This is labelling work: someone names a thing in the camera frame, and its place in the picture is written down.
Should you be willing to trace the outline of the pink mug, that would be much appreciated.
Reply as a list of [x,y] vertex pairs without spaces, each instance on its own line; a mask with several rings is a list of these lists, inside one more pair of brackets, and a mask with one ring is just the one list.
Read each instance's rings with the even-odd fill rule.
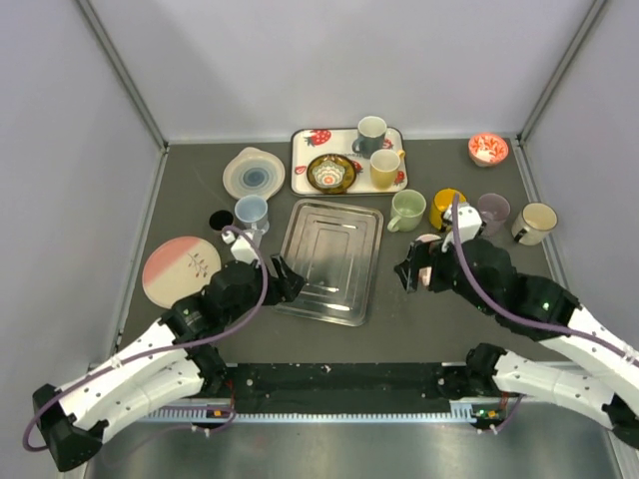
[[[421,235],[420,237],[417,238],[418,240],[441,240],[441,237],[439,235],[436,234],[425,234],[425,235]],[[428,287],[430,284],[430,279],[431,279],[431,275],[432,275],[432,266],[429,267],[425,267],[423,270],[423,286],[424,287]]]

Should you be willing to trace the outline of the green mug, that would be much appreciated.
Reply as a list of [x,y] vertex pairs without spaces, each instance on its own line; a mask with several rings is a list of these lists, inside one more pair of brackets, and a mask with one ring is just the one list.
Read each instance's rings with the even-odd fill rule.
[[427,201],[415,190],[403,190],[391,200],[390,220],[386,226],[391,233],[407,233],[415,230],[423,218]]

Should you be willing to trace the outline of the yellow mug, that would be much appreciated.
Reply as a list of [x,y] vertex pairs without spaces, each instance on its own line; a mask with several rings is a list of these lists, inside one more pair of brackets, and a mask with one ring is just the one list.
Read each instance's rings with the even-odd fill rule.
[[466,197],[458,190],[447,188],[438,191],[431,202],[428,219],[430,224],[440,233],[445,232],[447,225],[444,223],[443,215],[452,205],[453,198],[459,195],[459,200],[464,203]]

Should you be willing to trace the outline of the light blue mug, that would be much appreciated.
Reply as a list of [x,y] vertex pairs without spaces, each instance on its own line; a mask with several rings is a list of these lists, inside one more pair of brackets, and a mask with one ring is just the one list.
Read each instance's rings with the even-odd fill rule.
[[257,195],[245,196],[236,202],[234,213],[247,229],[263,235],[269,231],[269,206],[264,198]]

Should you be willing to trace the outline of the purple mug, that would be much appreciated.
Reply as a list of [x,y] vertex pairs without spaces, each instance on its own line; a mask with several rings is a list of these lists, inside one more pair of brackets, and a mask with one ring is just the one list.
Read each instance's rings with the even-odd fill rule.
[[495,193],[482,195],[477,201],[477,210],[484,222],[482,235],[492,237],[499,232],[511,211],[509,201]]

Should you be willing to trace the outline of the small brown mug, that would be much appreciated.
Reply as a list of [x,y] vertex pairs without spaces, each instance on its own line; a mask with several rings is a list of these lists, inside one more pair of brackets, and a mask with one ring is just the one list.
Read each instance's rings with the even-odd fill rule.
[[220,235],[225,227],[232,226],[234,223],[234,214],[227,210],[218,210],[209,217],[209,226],[217,235]]

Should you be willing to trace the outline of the cream mug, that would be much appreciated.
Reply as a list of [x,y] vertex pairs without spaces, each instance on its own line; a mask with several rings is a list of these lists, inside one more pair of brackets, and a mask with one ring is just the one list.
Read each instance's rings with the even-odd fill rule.
[[558,215],[544,203],[527,204],[515,219],[511,234],[523,245],[540,244],[558,224]]

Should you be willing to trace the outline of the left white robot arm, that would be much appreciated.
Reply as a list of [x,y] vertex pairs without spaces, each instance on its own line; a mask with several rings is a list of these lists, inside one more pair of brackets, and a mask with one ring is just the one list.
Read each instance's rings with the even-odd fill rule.
[[271,260],[272,267],[228,262],[84,377],[37,389],[36,426],[57,469],[88,462],[122,429],[173,401],[220,393],[227,366],[216,342],[258,307],[294,301],[306,284],[280,255]]

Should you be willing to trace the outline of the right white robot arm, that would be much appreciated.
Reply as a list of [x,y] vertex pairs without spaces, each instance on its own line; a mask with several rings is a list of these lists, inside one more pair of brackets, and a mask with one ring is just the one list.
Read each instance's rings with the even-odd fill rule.
[[638,355],[607,330],[579,299],[555,281],[518,271],[509,253],[472,239],[456,253],[440,237],[414,240],[394,272],[407,292],[423,286],[452,291],[511,332],[579,365],[580,375],[538,364],[489,343],[472,348],[460,384],[443,379],[454,398],[477,395],[532,396],[572,410],[638,445]]

